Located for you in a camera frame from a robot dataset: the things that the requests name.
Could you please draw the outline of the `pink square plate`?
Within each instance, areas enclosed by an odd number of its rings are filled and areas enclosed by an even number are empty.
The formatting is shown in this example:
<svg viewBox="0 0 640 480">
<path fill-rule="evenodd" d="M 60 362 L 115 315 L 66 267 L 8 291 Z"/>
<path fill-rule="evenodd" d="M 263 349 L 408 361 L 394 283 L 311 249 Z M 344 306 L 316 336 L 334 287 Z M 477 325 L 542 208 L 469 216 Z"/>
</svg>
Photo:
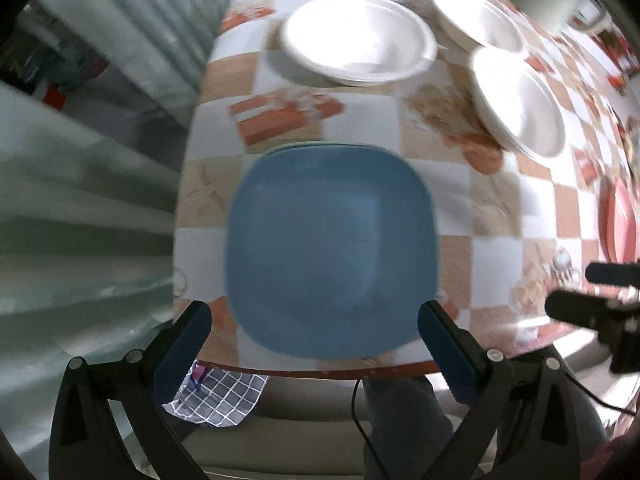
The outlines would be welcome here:
<svg viewBox="0 0 640 480">
<path fill-rule="evenodd" d="M 606 260 L 633 263 L 639 255 L 638 223 L 634 203 L 622 181 L 602 179 L 599 198 L 599 234 Z"/>
</svg>

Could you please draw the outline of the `white round bowl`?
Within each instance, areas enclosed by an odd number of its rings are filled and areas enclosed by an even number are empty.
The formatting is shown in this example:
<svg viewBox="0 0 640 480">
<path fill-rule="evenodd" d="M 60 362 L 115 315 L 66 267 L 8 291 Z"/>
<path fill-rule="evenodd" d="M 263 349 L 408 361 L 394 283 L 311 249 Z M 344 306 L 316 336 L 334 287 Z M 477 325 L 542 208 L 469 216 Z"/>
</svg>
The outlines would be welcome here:
<svg viewBox="0 0 640 480">
<path fill-rule="evenodd" d="M 294 62 L 352 87 L 412 78 L 437 58 L 424 19 L 392 0 L 312 0 L 283 21 L 283 51 Z"/>
<path fill-rule="evenodd" d="M 525 38 L 508 14 L 488 0 L 433 0 L 440 28 L 465 52 L 496 48 L 526 55 Z"/>
<path fill-rule="evenodd" d="M 477 115 L 503 148 L 541 165 L 562 154 L 566 134 L 559 103 L 524 58 L 481 47 L 469 66 Z"/>
</svg>

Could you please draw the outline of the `blue square plate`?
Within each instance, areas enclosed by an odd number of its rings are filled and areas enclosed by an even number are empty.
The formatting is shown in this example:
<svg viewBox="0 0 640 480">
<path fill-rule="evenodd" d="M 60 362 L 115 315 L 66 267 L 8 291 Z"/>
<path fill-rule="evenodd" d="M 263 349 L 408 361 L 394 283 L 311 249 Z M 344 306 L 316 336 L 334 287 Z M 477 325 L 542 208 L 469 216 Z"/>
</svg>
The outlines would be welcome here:
<svg viewBox="0 0 640 480">
<path fill-rule="evenodd" d="M 430 192 L 365 145 L 280 148 L 242 177 L 229 211 L 228 305 L 243 332 L 294 358 L 352 360 L 408 344 L 438 289 Z"/>
</svg>

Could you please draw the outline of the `person's dark trouser leg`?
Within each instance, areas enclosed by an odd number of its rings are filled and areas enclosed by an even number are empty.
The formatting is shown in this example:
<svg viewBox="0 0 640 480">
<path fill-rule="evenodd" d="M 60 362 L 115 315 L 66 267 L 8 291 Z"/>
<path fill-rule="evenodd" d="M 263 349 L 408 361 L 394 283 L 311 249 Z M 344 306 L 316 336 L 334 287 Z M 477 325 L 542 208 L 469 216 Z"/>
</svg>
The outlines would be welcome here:
<svg viewBox="0 0 640 480">
<path fill-rule="evenodd" d="M 454 434 L 424 376 L 366 379 L 371 432 L 363 448 L 366 479 L 419 479 Z"/>
</svg>

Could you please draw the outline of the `grey checkered cloth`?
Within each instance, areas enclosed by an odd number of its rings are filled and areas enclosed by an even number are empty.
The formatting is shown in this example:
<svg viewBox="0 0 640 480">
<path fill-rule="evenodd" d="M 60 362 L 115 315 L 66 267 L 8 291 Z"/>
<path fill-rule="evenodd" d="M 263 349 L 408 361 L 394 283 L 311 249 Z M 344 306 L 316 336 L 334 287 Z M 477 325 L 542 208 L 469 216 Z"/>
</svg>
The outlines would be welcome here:
<svg viewBox="0 0 640 480">
<path fill-rule="evenodd" d="M 231 428 L 256 408 L 267 382 L 264 375 L 221 370 L 195 361 L 163 408 L 191 424 Z"/>
</svg>

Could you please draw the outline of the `green curtain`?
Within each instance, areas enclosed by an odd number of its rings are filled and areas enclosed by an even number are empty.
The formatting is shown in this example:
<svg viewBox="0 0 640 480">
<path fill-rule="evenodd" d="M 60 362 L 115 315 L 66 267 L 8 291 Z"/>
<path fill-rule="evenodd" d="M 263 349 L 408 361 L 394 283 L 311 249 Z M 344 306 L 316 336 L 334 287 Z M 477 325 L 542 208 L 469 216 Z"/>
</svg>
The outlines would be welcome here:
<svg viewBox="0 0 640 480">
<path fill-rule="evenodd" d="M 183 141 L 231 0 L 1 0 L 1 433 L 49 474 L 68 361 L 170 320 Z"/>
</svg>

